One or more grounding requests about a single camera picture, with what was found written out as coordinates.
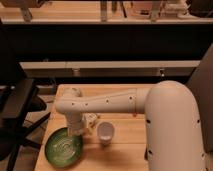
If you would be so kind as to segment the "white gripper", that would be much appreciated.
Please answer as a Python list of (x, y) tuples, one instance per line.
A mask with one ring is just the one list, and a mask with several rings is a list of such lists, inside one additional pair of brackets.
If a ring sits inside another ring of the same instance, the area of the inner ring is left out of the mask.
[(67, 117), (68, 135), (91, 134), (98, 118), (99, 115), (96, 113), (69, 115)]

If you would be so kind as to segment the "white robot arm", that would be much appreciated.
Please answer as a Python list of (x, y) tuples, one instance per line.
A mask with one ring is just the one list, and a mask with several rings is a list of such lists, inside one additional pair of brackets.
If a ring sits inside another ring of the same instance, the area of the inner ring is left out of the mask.
[(143, 114), (149, 171), (205, 171), (201, 119), (193, 93), (177, 81), (97, 96), (66, 91), (56, 111), (67, 120), (68, 133), (83, 133), (84, 113)]

